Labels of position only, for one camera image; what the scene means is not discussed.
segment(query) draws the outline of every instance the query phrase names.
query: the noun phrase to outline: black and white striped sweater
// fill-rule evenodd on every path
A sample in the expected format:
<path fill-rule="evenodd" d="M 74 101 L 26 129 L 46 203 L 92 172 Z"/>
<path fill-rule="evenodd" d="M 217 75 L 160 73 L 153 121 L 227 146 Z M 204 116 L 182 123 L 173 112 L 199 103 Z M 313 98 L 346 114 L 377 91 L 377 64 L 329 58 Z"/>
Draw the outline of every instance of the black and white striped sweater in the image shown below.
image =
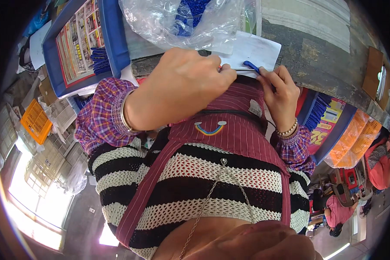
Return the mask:
<path fill-rule="evenodd" d="M 144 152 L 136 137 L 120 148 L 105 143 L 90 155 L 88 165 L 98 181 L 96 191 L 104 218 L 114 234 L 138 185 L 167 141 L 167 135 L 159 134 L 151 150 Z M 228 173 L 243 186 L 255 219 L 280 220 L 282 190 L 278 167 L 205 144 L 187 143 L 169 159 L 149 198 L 129 243 L 133 252 L 151 259 L 170 232 L 197 217 L 218 174 L 221 158 L 227 159 Z M 305 191 L 310 180 L 302 171 L 288 170 L 291 173 L 290 226 L 304 234 L 309 221 Z M 203 217 L 207 216 L 251 220 L 244 195 L 231 176 L 221 175 L 204 210 Z"/>

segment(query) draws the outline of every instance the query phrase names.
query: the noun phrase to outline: bracelet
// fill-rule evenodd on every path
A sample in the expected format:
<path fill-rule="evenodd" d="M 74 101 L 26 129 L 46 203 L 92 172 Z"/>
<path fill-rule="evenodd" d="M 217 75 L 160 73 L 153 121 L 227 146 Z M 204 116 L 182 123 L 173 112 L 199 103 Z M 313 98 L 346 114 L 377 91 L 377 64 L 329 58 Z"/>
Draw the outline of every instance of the bracelet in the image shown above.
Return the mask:
<path fill-rule="evenodd" d="M 140 132 L 140 131 L 136 131 L 134 130 L 132 127 L 129 126 L 129 124 L 127 123 L 126 119 L 125 119 L 125 116 L 124 116 L 124 105 L 125 105 L 125 100 L 127 99 L 127 97 L 134 91 L 134 89 L 132 91 L 130 91 L 129 93 L 126 94 L 126 96 L 124 97 L 123 99 L 123 103 L 121 103 L 121 111 L 120 111 L 120 115 L 121 115 L 121 121 L 123 122 L 124 126 L 127 128 L 127 130 L 131 133 L 137 133 L 137 132 Z"/>
<path fill-rule="evenodd" d="M 285 134 L 288 134 L 290 132 L 292 132 L 298 125 L 298 119 L 295 117 L 295 123 L 293 124 L 293 126 L 286 132 L 283 132 L 283 133 L 280 133 L 277 129 L 276 129 L 276 133 L 278 136 L 284 136 Z"/>

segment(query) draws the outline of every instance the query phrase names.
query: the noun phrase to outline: smiley face patch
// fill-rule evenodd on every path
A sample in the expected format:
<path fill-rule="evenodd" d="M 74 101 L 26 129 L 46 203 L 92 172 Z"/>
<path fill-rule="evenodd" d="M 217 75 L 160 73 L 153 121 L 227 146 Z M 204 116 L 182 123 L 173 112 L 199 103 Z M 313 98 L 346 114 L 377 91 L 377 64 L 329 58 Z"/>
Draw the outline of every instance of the smiley face patch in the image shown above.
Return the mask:
<path fill-rule="evenodd" d="M 201 124 L 202 124 L 202 122 L 196 122 L 196 123 L 194 123 L 195 129 L 197 129 L 199 132 L 203 133 L 204 135 L 206 135 L 206 136 L 208 136 L 208 137 L 211 137 L 211 136 L 214 136 L 214 135 L 216 135 L 217 133 L 221 132 L 221 130 L 224 128 L 224 126 L 227 124 L 227 122 L 225 122 L 225 121 L 219 121 L 219 122 L 218 122 L 218 127 L 217 127 L 214 131 L 211 131 L 211 132 L 208 132 L 208 131 L 204 130 L 204 129 L 201 127 Z"/>

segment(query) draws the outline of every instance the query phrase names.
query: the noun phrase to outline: silver chain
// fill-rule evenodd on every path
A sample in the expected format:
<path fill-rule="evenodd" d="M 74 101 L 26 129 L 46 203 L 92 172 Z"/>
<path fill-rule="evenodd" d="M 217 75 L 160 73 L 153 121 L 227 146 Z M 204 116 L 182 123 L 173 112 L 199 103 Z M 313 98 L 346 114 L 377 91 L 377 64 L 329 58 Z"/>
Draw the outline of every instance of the silver chain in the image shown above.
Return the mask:
<path fill-rule="evenodd" d="M 208 200 L 210 199 L 211 194 L 213 193 L 213 190 L 214 190 L 215 186 L 217 185 L 217 182 L 219 181 L 219 178 L 220 178 L 221 174 L 225 171 L 225 166 L 226 166 L 226 164 L 227 164 L 227 159 L 221 158 L 221 169 L 219 169 L 218 175 L 217 175 L 217 178 L 215 179 L 215 182 L 214 182 L 214 184 L 213 184 L 213 187 L 211 188 L 210 192 L 208 193 L 207 197 L 205 198 L 205 201 L 204 201 L 204 203 L 203 203 L 203 205 L 202 205 L 202 207 L 201 207 L 201 210 L 200 210 L 199 213 L 198 213 L 198 217 L 196 218 L 195 224 L 194 224 L 194 226 L 192 227 L 192 230 L 191 230 L 191 232 L 189 233 L 188 239 L 186 240 L 186 243 L 185 243 L 185 245 L 184 245 L 183 248 L 182 248 L 182 252 L 180 253 L 179 260 L 182 260 L 183 256 L 185 255 L 185 250 L 186 250 L 186 248 L 187 248 L 187 246 L 188 246 L 188 244 L 189 244 L 189 241 L 191 240 L 191 237 L 192 237 L 192 235 L 193 235 L 193 233 L 194 233 L 194 231 L 195 231 L 196 226 L 198 225 L 199 220 L 201 219 L 202 212 L 204 211 L 205 206 L 207 205 Z M 251 205 L 250 205 L 250 201 L 248 200 L 247 195 L 246 195 L 246 193 L 244 192 L 244 189 L 243 189 L 243 187 L 241 186 L 240 181 L 239 181 L 237 178 L 235 178 L 235 177 L 233 176 L 233 174 L 230 174 L 230 176 L 233 177 L 233 178 L 237 181 L 238 186 L 239 186 L 240 189 L 241 189 L 241 192 L 243 192 L 243 195 L 244 195 L 244 197 L 245 197 L 245 199 L 246 199 L 246 201 L 247 201 L 247 204 L 248 204 L 248 206 L 249 206 L 251 222 L 254 224 L 256 221 L 255 221 L 255 218 L 254 218 L 253 209 L 252 209 L 252 207 L 251 207 Z"/>

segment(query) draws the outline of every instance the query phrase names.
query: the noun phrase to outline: apron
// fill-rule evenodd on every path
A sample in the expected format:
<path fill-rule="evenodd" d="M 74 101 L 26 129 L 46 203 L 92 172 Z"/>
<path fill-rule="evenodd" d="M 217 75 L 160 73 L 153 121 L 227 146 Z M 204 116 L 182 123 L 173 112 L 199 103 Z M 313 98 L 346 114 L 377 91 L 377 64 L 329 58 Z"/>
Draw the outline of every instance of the apron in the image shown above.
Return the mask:
<path fill-rule="evenodd" d="M 185 143 L 204 143 L 244 157 L 276 165 L 281 169 L 282 212 L 281 222 L 290 226 L 290 174 L 285 163 L 265 138 L 267 121 L 264 117 L 263 88 L 248 77 L 238 76 L 229 89 L 211 102 L 208 110 L 237 110 L 257 116 L 251 120 L 239 114 L 197 114 L 171 127 L 169 142 L 139 184 L 136 194 L 127 206 L 115 236 L 128 247 L 135 227 L 147 201 L 171 156 Z"/>

